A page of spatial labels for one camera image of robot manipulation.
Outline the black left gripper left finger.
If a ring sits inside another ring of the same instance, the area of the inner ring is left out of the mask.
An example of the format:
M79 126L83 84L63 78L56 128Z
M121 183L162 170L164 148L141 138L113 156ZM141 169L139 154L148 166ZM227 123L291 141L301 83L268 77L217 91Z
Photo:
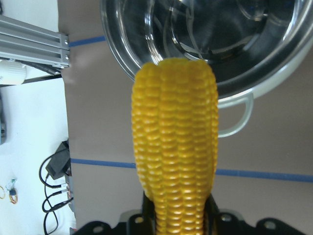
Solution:
M127 221L128 235L155 235L156 215L154 203L143 193L140 212L131 215Z

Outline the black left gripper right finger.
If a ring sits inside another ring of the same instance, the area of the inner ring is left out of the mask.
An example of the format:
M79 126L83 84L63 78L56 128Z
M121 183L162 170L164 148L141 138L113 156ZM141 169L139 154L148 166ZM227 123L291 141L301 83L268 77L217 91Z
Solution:
M244 219L234 210L220 209L211 194L205 203L205 235L244 235Z

